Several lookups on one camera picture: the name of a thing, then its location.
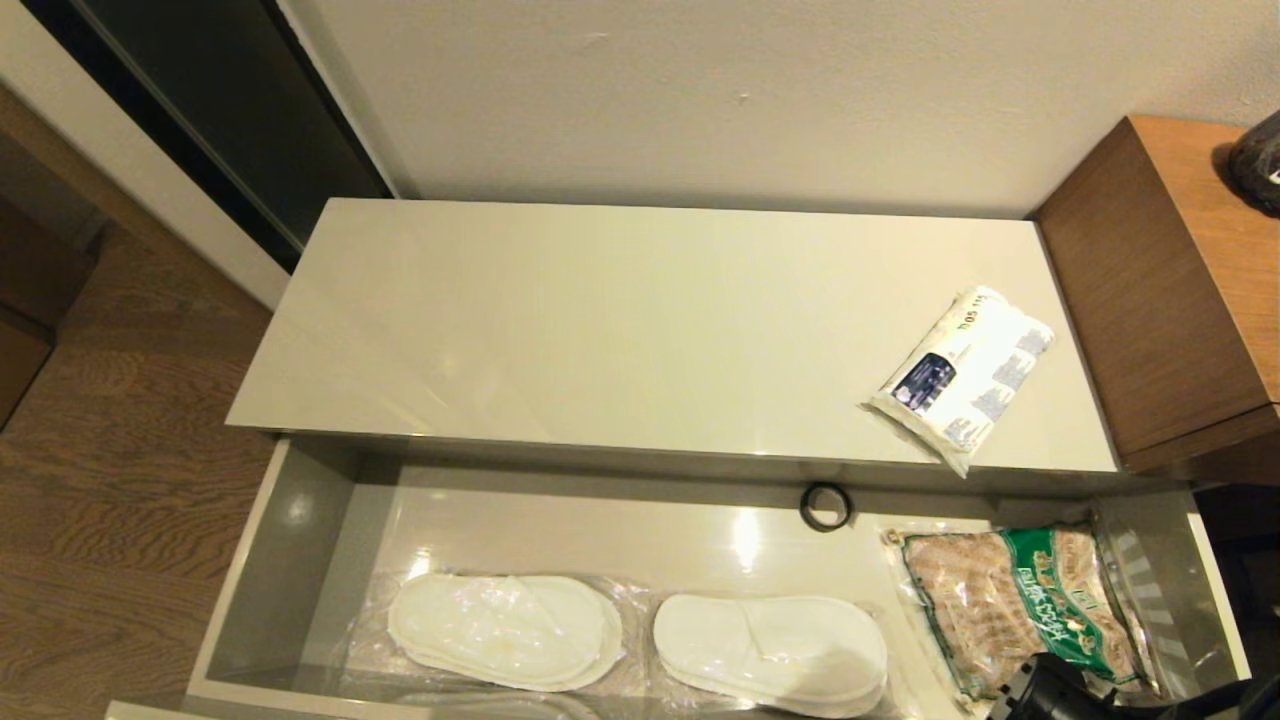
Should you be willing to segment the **white slippers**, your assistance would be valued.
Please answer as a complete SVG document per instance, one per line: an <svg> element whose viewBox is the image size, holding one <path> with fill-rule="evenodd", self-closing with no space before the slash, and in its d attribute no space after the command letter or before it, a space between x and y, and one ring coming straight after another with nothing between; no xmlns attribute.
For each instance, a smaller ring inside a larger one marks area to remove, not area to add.
<svg viewBox="0 0 1280 720"><path fill-rule="evenodd" d="M342 671L426 692L639 700L652 688L653 600L589 573L381 573L346 628Z"/></svg>
<svg viewBox="0 0 1280 720"><path fill-rule="evenodd" d="M652 611L652 691L673 712L890 720L890 634L873 603L820 594L677 593Z"/></svg>

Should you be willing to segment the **floral tissue pack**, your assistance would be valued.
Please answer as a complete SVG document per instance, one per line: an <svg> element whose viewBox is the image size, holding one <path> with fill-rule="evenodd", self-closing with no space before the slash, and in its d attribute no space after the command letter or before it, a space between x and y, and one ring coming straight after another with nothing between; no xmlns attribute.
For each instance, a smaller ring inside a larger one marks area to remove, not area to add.
<svg viewBox="0 0 1280 720"><path fill-rule="evenodd" d="M964 478L1055 341L1050 325L996 290L973 286L956 296L868 406Z"/></svg>

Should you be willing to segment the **glossy white drawer cabinet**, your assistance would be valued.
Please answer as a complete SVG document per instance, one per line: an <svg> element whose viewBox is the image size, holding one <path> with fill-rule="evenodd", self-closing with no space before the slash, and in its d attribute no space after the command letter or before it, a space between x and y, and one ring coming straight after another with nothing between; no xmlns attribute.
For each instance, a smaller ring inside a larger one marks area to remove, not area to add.
<svg viewBox="0 0 1280 720"><path fill-rule="evenodd" d="M1114 473L1041 237L993 219L333 199L227 420L936 470L868 404L975 284L1055 336L975 474Z"/></svg>

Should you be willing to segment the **black tape roll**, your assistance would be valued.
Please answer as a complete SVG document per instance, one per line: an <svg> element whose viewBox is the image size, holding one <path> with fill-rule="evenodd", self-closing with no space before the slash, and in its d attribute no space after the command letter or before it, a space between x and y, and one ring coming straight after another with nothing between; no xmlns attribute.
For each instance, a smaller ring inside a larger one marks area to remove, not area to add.
<svg viewBox="0 0 1280 720"><path fill-rule="evenodd" d="M820 482L805 488L799 514L810 529L832 533L850 523L855 514L855 503L842 487Z"/></svg>

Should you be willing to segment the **green snack bag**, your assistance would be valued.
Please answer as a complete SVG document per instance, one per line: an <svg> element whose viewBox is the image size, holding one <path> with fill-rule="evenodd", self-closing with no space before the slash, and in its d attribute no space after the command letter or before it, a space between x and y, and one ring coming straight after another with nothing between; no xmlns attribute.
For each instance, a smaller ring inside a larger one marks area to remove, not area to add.
<svg viewBox="0 0 1280 720"><path fill-rule="evenodd" d="M1091 523L959 530L890 525L881 543L902 605L964 708L991 705L1037 653L1130 705L1162 698L1133 603Z"/></svg>

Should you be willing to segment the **dark sliding door panel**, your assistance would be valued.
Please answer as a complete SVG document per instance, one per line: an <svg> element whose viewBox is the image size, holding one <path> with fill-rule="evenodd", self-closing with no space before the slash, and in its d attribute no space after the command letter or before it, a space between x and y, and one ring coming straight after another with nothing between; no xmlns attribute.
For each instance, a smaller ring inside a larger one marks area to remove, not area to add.
<svg viewBox="0 0 1280 720"><path fill-rule="evenodd" d="M20 0L280 269L330 199L390 199L280 0Z"/></svg>

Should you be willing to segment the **brown wooden side cabinet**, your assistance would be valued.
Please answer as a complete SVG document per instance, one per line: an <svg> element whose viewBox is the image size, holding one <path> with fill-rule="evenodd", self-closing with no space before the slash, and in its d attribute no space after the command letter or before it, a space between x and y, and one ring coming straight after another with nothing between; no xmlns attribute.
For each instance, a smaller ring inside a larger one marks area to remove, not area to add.
<svg viewBox="0 0 1280 720"><path fill-rule="evenodd" d="M1120 465L1280 487L1280 220L1240 127L1124 117L1034 214Z"/></svg>

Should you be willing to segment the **brown wooden furniture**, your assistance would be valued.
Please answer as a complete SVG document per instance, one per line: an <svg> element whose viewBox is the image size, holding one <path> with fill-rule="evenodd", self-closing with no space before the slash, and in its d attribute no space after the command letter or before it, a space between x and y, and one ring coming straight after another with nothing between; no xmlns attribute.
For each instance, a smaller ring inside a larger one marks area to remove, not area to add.
<svg viewBox="0 0 1280 720"><path fill-rule="evenodd" d="M106 217L0 131L0 432L58 343Z"/></svg>

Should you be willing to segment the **dark round object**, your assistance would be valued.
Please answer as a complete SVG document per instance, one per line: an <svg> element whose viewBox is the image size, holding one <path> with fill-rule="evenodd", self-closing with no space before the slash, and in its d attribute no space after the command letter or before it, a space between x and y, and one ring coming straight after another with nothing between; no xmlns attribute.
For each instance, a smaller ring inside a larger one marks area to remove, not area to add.
<svg viewBox="0 0 1280 720"><path fill-rule="evenodd" d="M1280 109L1231 146L1228 178L1245 202L1280 220Z"/></svg>

